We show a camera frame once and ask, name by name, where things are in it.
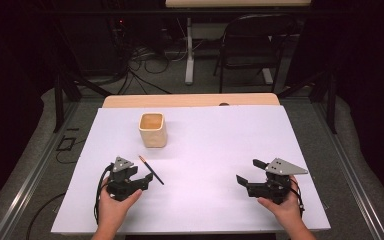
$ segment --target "beige cup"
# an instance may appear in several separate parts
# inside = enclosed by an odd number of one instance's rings
[[[145,147],[161,148],[167,144],[167,131],[162,113],[142,114],[139,131]]]

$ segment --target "black curtain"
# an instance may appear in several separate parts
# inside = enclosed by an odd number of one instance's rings
[[[0,1],[0,190],[37,127],[40,97],[53,87],[55,64],[75,70],[70,52],[52,34],[53,25],[27,14],[31,7]]]
[[[384,186],[384,1],[338,74],[365,160]]]

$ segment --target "table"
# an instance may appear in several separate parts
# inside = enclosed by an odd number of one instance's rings
[[[166,0],[166,7],[168,8],[309,7],[310,4],[311,0]],[[185,76],[185,84],[187,85],[193,83],[194,54],[192,39],[194,36],[192,27],[191,18],[187,18],[188,58]],[[268,73],[269,71],[266,69],[265,76],[269,76]]]
[[[138,120],[149,111],[165,115],[168,143],[162,149],[146,149],[141,143]],[[92,209],[103,169],[120,155],[139,167],[132,180],[142,178],[149,171],[137,154],[165,185],[150,183],[129,210],[120,234],[281,231],[274,216],[237,184],[235,174],[262,182],[264,171],[253,167],[252,159],[271,162],[275,156],[307,168],[274,94],[110,96],[95,118],[52,232],[92,234]],[[306,204],[304,222],[311,230],[329,229],[311,173],[297,179]]]

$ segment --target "human hand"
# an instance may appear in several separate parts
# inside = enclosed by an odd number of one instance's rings
[[[132,195],[123,201],[117,201],[110,197],[107,192],[106,182],[103,181],[103,188],[99,200],[99,222],[98,229],[92,239],[113,239],[117,230],[123,224],[129,208],[139,199],[142,190],[136,190]]]
[[[291,188],[298,192],[297,180],[290,176]],[[313,234],[305,226],[301,219],[298,196],[292,191],[281,204],[276,204],[266,198],[258,198],[257,201],[274,214],[291,239],[315,239]]]

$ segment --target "chair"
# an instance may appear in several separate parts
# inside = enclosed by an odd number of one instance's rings
[[[223,89],[224,69],[259,69],[258,74],[263,68],[276,68],[271,87],[271,92],[274,92],[284,42],[296,25],[292,16],[283,14],[251,14],[230,22],[224,31],[213,73],[215,76],[220,66],[219,92],[222,93]]]

